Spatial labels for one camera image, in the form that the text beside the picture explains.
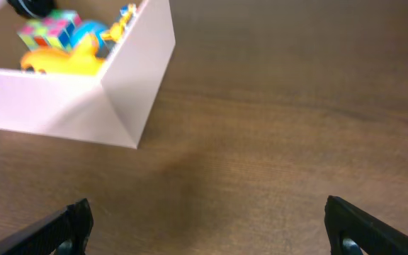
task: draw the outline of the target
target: cardboard box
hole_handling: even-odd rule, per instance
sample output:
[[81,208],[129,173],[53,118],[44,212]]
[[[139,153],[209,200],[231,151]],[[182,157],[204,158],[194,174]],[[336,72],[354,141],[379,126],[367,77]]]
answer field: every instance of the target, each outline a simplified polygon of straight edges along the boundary
[[[111,25],[126,0],[59,0]],[[0,4],[0,130],[136,148],[176,43],[168,0],[144,0],[97,76],[19,71],[26,19]]]

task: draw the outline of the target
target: colorful cube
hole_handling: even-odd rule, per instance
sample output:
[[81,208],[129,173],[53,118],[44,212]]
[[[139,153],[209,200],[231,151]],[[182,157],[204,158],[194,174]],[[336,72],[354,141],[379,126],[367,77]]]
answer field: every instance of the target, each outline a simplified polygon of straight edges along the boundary
[[18,35],[30,50],[51,46],[70,51],[70,36],[80,23],[76,11],[54,10],[44,19],[29,20]]

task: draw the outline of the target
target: wooden table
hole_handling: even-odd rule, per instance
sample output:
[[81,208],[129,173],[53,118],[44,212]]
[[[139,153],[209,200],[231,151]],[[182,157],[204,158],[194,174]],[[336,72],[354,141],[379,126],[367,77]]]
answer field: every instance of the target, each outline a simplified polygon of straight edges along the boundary
[[408,234],[408,1],[171,10],[139,150],[0,131],[0,239],[83,197],[89,254],[329,254],[330,194]]

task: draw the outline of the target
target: orange toy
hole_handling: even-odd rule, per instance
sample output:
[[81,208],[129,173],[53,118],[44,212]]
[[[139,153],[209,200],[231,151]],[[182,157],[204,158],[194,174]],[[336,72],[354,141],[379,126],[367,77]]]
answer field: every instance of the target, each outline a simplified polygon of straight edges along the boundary
[[98,39],[89,33],[70,53],[55,47],[26,53],[20,61],[21,69],[47,74],[96,75],[105,62],[96,57],[97,51]]

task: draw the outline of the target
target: small figurine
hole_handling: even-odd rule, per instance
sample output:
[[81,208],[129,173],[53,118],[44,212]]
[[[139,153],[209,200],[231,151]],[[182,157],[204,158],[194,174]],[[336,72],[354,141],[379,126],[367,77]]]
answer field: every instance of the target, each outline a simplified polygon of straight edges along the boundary
[[88,33],[70,53],[56,47],[41,47],[26,53],[20,61],[21,69],[44,74],[96,75],[105,62],[96,57],[97,51],[98,39]]
[[119,42],[124,35],[128,23],[136,16],[136,4],[128,4],[122,7],[120,14],[119,21],[115,22],[108,31],[101,33],[101,37],[104,40]]

